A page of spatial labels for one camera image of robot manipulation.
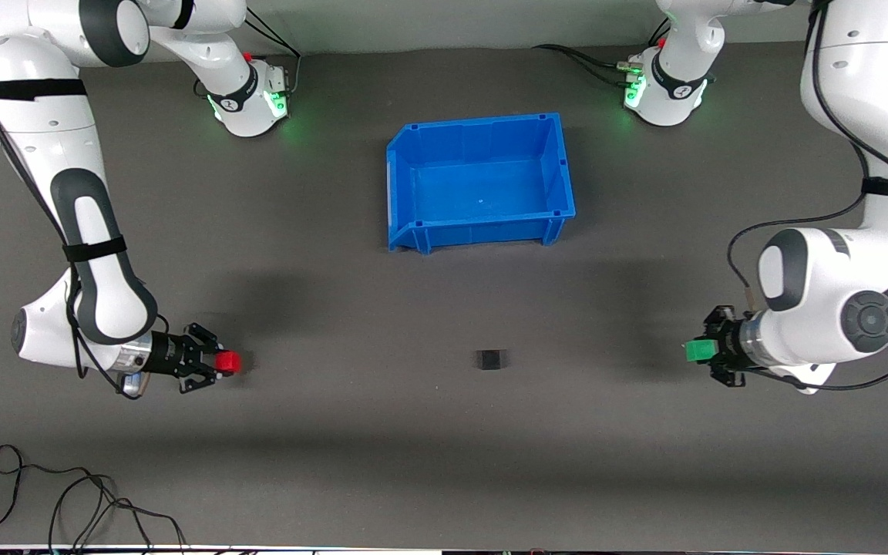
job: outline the gray table surface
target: gray table surface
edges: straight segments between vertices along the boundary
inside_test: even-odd
[[[252,140],[183,64],[85,70],[137,274],[175,327],[206,324],[251,369],[130,402],[16,358],[13,315],[64,260],[0,156],[0,442],[113,475],[193,543],[888,552],[888,383],[729,390],[681,351],[742,302],[734,232],[856,196],[852,151],[800,105],[801,56],[729,46],[677,129],[553,52],[311,56],[292,119]],[[554,110],[578,206],[557,245],[387,252],[402,124]],[[512,365],[480,372],[480,348]],[[836,381],[886,369],[888,351]],[[25,479],[0,542],[45,541],[66,481]],[[0,477],[0,513],[10,491]],[[93,499],[72,503],[68,541]],[[138,541],[127,516],[96,540]]]

